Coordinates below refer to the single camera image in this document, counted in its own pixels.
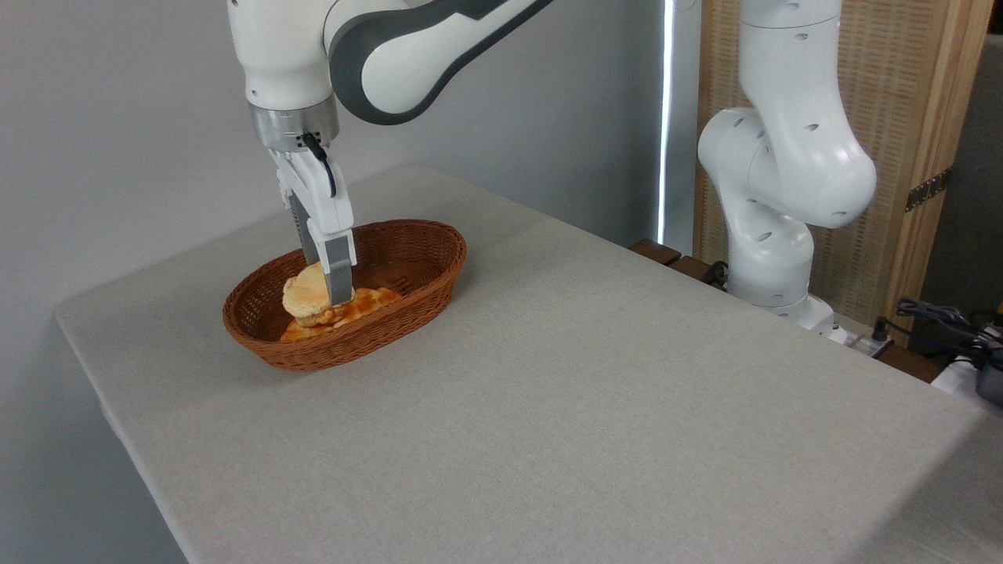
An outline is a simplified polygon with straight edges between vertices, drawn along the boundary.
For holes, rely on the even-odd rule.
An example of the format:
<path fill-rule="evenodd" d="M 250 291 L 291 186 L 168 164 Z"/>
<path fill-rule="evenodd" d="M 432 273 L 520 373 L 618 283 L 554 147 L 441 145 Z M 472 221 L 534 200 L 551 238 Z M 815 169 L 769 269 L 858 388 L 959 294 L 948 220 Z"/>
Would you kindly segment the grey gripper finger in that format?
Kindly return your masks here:
<path fill-rule="evenodd" d="M 301 247 L 303 250 L 303 256 L 308 266 L 320 261 L 318 255 L 317 247 L 315 245 L 314 239 L 309 230 L 309 219 L 310 215 L 308 211 L 304 208 L 303 204 L 297 197 L 297 195 L 287 196 L 288 207 L 290 208 L 291 215 L 293 215 L 294 223 L 296 225 L 297 233 L 300 239 Z"/>
<path fill-rule="evenodd" d="M 353 231 L 321 232 L 319 222 L 307 221 L 307 264 L 321 264 L 328 300 L 340 305 L 353 299 L 353 267 L 357 264 Z"/>

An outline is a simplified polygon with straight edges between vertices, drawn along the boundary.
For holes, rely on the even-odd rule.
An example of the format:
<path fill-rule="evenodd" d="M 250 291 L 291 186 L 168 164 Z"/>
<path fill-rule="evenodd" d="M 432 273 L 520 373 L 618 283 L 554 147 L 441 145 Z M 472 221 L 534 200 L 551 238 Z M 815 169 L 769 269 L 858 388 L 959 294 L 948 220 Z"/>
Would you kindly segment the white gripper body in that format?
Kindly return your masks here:
<path fill-rule="evenodd" d="M 319 222 L 324 234 L 337 234 L 354 226 L 344 176 L 336 163 L 319 158 L 310 150 L 270 150 L 286 208 L 288 195 L 297 195 L 310 218 Z"/>

